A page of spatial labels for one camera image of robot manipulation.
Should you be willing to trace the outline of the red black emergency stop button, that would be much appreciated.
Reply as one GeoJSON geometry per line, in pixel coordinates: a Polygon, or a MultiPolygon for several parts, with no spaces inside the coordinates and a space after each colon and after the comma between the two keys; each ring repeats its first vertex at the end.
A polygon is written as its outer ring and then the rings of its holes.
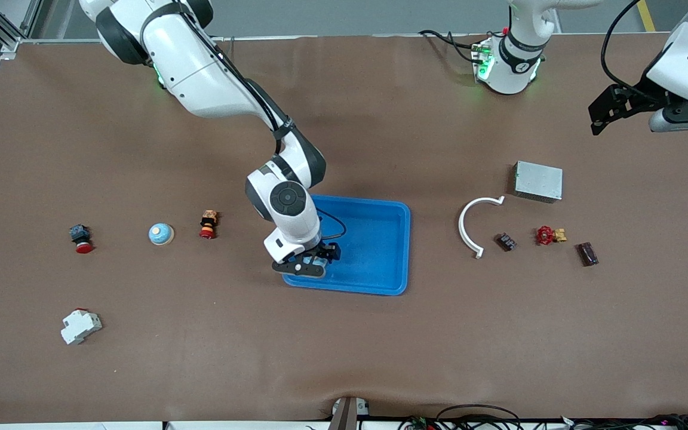
{"type": "Polygon", "coordinates": [[[92,234],[84,224],[76,224],[69,229],[71,242],[76,245],[76,252],[88,254],[94,250],[92,234]]]}

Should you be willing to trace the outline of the silver metal box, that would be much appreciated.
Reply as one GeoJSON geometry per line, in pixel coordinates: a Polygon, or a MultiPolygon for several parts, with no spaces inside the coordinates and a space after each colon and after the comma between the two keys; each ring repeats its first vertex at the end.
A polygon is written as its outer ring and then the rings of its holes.
{"type": "Polygon", "coordinates": [[[518,161],[514,166],[514,195],[553,204],[563,198],[563,170],[518,161]]]}

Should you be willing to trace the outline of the grey metal edge bracket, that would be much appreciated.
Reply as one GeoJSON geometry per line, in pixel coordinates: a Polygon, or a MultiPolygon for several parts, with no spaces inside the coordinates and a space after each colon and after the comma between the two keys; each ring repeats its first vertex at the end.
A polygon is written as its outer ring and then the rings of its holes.
{"type": "Polygon", "coordinates": [[[370,404],[365,398],[342,397],[332,408],[333,416],[327,430],[365,430],[365,419],[370,417],[370,404]]]}

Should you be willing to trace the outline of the white circuit breaker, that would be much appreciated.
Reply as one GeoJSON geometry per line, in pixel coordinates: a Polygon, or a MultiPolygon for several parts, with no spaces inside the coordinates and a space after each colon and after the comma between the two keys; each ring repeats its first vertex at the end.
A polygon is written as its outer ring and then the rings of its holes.
{"type": "Polygon", "coordinates": [[[63,319],[60,334],[66,345],[79,345],[88,335],[102,328],[103,323],[98,315],[86,309],[77,308],[63,319]]]}

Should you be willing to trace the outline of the brown table cover mat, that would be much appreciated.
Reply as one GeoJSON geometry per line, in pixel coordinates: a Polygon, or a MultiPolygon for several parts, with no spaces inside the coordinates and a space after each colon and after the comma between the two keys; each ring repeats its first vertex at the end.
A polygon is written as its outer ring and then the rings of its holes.
{"type": "Polygon", "coordinates": [[[392,297],[272,271],[273,226],[244,191],[275,147],[262,120],[195,117],[100,44],[20,47],[0,62],[0,423],[306,421],[347,395],[393,416],[688,414],[688,133],[636,115],[592,135],[600,44],[555,36],[517,96],[420,36],[235,44],[327,159],[315,193],[409,207],[409,282],[392,297]],[[561,168],[562,200],[515,196],[518,161],[561,168]],[[461,209],[502,195],[466,215],[476,259],[461,209]],[[156,223],[172,242],[148,240],[156,223]],[[539,245],[541,226],[566,242],[539,245]],[[66,345],[77,308],[103,328],[66,345]]]}

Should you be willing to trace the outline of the orange red push button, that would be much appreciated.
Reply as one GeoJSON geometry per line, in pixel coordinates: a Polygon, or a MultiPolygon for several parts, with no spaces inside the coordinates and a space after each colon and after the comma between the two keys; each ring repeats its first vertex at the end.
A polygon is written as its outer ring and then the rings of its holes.
{"type": "Polygon", "coordinates": [[[202,217],[200,219],[200,238],[214,239],[217,237],[219,217],[219,213],[215,210],[205,210],[202,213],[202,217]]]}

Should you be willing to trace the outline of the blue plastic tray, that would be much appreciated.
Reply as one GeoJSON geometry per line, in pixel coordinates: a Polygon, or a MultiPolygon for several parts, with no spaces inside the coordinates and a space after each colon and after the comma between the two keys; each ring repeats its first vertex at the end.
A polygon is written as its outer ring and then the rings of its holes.
{"type": "Polygon", "coordinates": [[[323,236],[346,233],[333,241],[341,258],[322,278],[283,275],[287,285],[318,290],[399,296],[409,283],[411,213],[398,201],[314,194],[323,236]]]}

